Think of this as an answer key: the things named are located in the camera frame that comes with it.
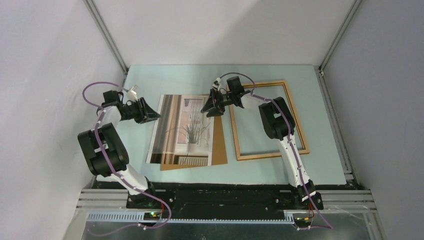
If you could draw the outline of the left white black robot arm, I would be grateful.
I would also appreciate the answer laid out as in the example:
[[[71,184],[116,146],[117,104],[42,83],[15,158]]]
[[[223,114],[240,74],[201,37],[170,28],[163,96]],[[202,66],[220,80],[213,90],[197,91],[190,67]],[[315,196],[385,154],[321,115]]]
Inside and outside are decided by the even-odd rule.
[[[132,202],[153,208],[158,194],[147,177],[130,165],[129,154],[116,127],[122,121],[153,122],[161,115],[143,97],[138,97],[134,89],[110,90],[103,93],[103,98],[104,102],[97,107],[98,120],[94,128],[77,136],[88,169],[94,176],[117,181],[127,189]]]

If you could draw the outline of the brown cardboard backing board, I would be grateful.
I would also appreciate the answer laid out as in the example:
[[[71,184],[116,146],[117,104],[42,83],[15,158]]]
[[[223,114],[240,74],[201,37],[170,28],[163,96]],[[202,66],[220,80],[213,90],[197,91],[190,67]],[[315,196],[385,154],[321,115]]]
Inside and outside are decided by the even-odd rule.
[[[217,116],[214,118],[213,127],[213,143],[212,143],[212,155],[211,155],[211,166],[224,165],[228,163],[227,151],[224,139],[224,130],[222,117]],[[161,171],[171,171],[179,169],[198,168],[200,165],[182,165],[182,164],[160,164]]]

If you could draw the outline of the window plant photo print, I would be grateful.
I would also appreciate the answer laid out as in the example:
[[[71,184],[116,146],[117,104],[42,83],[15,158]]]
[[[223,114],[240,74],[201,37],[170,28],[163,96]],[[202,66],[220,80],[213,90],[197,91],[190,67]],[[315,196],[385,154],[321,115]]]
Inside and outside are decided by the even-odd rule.
[[[163,94],[154,123],[148,164],[206,167],[212,164],[214,120],[201,109],[205,94]]]

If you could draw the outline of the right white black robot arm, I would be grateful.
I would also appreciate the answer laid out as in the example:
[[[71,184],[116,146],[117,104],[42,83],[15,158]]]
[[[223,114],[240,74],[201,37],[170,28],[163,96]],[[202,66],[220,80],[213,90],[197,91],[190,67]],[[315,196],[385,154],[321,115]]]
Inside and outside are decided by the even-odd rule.
[[[295,146],[296,123],[284,98],[259,96],[253,89],[246,90],[242,86],[240,73],[230,72],[228,75],[230,77],[226,81],[226,88],[222,87],[221,77],[213,82],[201,113],[206,114],[208,118],[222,116],[226,106],[257,110],[265,134],[278,145],[293,192],[290,196],[291,204],[297,209],[308,207],[318,212],[320,197]]]

